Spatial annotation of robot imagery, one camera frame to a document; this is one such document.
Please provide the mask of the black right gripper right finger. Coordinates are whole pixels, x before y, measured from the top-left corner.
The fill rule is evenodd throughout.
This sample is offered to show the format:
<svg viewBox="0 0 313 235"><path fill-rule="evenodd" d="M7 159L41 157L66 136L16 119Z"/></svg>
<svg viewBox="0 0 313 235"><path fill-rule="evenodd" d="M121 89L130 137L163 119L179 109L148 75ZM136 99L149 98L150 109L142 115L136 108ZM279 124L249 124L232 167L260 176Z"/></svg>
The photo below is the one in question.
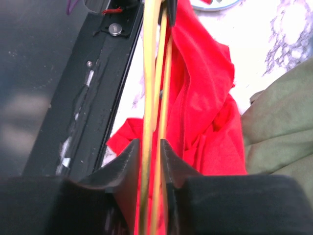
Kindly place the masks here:
<svg viewBox="0 0 313 235"><path fill-rule="evenodd" d="M313 211L288 176L203 176L160 143L169 235L310 235Z"/></svg>

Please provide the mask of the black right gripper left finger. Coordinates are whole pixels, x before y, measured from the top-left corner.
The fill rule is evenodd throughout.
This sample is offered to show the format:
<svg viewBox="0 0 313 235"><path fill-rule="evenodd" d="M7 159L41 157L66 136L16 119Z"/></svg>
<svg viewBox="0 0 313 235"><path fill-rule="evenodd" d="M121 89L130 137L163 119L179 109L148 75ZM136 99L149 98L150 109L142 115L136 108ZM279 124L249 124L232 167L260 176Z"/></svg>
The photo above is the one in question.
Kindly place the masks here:
<svg viewBox="0 0 313 235"><path fill-rule="evenodd" d="M132 235L139 175L139 140L80 182L15 177L0 183L3 235Z"/></svg>

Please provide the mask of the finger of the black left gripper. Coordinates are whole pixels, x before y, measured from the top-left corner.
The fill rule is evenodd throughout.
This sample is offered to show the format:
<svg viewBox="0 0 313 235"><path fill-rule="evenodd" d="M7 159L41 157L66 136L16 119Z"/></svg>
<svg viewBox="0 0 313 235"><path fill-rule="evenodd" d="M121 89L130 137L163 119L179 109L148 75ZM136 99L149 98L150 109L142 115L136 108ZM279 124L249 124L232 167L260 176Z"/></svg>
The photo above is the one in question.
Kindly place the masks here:
<svg viewBox="0 0 313 235"><path fill-rule="evenodd" d="M170 20L170 26L176 22L178 0L166 0L167 14Z"/></svg>

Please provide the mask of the yellow hanger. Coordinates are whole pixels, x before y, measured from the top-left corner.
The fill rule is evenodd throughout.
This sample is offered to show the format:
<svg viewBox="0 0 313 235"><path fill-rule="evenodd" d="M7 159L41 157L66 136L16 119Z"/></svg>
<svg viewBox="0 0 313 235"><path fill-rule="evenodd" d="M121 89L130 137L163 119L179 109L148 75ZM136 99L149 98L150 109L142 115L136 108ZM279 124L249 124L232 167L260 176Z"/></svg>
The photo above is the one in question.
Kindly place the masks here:
<svg viewBox="0 0 313 235"><path fill-rule="evenodd" d="M170 20L165 0L146 0L143 13L143 66L145 109L142 132L142 156L138 234L155 235L158 224L158 206L161 184L160 154L156 154L152 205L148 205L150 163L153 132L157 123L166 120L172 45L165 44Z"/></svg>

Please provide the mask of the red tank top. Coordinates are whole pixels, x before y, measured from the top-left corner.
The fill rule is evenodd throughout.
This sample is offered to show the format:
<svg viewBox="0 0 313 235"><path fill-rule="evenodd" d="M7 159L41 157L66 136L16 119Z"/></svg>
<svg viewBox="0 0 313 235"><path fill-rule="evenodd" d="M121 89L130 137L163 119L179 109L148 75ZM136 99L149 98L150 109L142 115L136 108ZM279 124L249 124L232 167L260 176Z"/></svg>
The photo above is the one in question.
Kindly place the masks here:
<svg viewBox="0 0 313 235"><path fill-rule="evenodd" d="M240 114L230 95L234 66L227 46L216 42L198 21L187 0L178 2L176 23L166 30L172 45L166 120L153 132L149 200L152 205L160 138L203 176L247 176ZM108 140L121 153L134 139L142 146L143 118L129 118ZM135 233L138 235L140 183ZM165 205L158 206L156 235L167 233Z"/></svg>

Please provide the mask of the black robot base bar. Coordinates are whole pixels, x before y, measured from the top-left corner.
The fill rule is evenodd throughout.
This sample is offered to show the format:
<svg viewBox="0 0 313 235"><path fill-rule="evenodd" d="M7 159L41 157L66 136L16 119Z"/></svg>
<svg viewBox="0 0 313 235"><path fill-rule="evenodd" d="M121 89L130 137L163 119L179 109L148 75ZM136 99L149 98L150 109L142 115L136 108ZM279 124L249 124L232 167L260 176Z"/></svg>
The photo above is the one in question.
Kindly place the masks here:
<svg viewBox="0 0 313 235"><path fill-rule="evenodd" d="M23 176L79 180L101 165L143 17L136 0L121 13L88 13Z"/></svg>

